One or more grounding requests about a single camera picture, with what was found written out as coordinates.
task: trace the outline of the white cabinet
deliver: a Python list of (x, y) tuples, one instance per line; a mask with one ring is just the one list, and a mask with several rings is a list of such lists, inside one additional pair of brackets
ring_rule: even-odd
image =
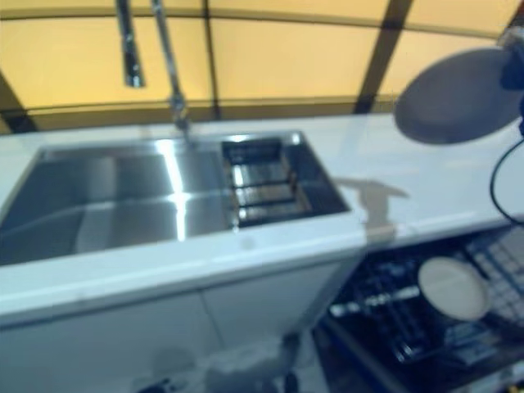
[(333, 261), (204, 290), (226, 347), (309, 327), (325, 311), (357, 259)]
[(151, 377), (219, 350), (197, 293), (0, 330), (0, 391), (66, 393)]

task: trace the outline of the dish rack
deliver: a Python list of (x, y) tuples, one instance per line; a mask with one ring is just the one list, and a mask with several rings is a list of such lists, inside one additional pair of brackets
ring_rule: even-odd
[(312, 206), (278, 139), (223, 144), (233, 226), (307, 217)]
[[(369, 255), (330, 314), (365, 318), (402, 364), (435, 355), (458, 366), (478, 363), (496, 354), (493, 344), (501, 331), (524, 342), (523, 239), (521, 228), (503, 228)], [(418, 270), (433, 256), (470, 264), (487, 281), (492, 306), (486, 317), (476, 322), (438, 318), (418, 287)]]

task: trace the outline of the faucet spout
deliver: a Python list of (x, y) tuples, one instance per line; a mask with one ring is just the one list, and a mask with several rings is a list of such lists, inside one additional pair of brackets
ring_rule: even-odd
[[(141, 88), (145, 86), (145, 80), (143, 78), (138, 50), (134, 40), (133, 22), (131, 10), (129, 8), (129, 0), (115, 1), (116, 14), (118, 16), (120, 35), (122, 39), (122, 51), (124, 53), (125, 83), (133, 88)], [(171, 108), (173, 122), (176, 128), (183, 133), (186, 141), (189, 142), (189, 129), (191, 128), (191, 121), (187, 115), (186, 98), (183, 95), (180, 82), (178, 80), (176, 61), (174, 59), (173, 51), (171, 50), (171, 42), (169, 40), (169, 32), (167, 30), (167, 23), (162, 1), (151, 0), (151, 9), (153, 11), (153, 15), (155, 16), (156, 26), (160, 36), (160, 45), (164, 54), (165, 64), (167, 66), (169, 85), (171, 86), (169, 106)]]
[(116, 15), (124, 54), (125, 84), (132, 88), (141, 88), (146, 85), (146, 82), (142, 74), (137, 44), (134, 41), (134, 28), (128, 0), (116, 0)]
[(151, 0), (151, 8), (155, 15), (156, 26), (160, 36), (160, 45), (162, 46), (162, 52), (164, 53), (165, 64), (169, 74), (169, 84), (171, 85), (171, 98), (169, 99), (169, 103), (171, 106), (173, 122), (176, 127), (182, 131), (184, 138), (188, 142), (191, 122), (187, 115), (186, 98), (183, 95), (180, 81), (178, 80), (178, 70), (173, 51), (171, 50), (171, 41), (169, 39), (167, 24), (165, 23), (165, 13), (162, 1)]

